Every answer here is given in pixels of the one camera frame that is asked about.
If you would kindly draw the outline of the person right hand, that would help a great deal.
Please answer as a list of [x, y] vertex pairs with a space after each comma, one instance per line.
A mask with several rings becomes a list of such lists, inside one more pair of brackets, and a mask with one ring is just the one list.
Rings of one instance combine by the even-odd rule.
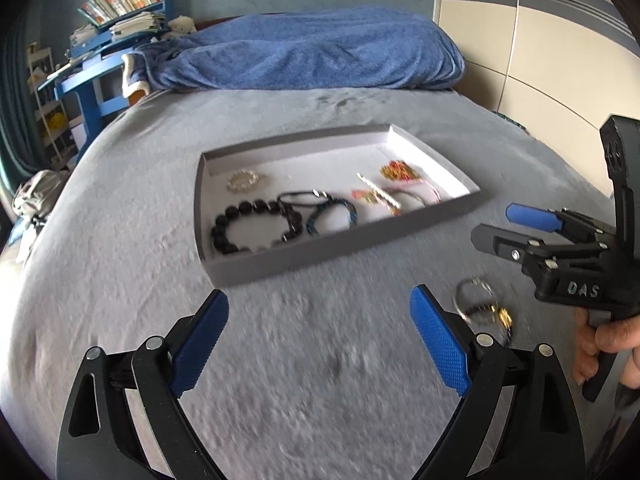
[[630, 357], [620, 375], [620, 383], [631, 389], [639, 388], [639, 317], [603, 324], [594, 328], [589, 324], [588, 311], [575, 309], [575, 359], [573, 376], [578, 385], [593, 378], [599, 369], [600, 353], [620, 353], [630, 350]]

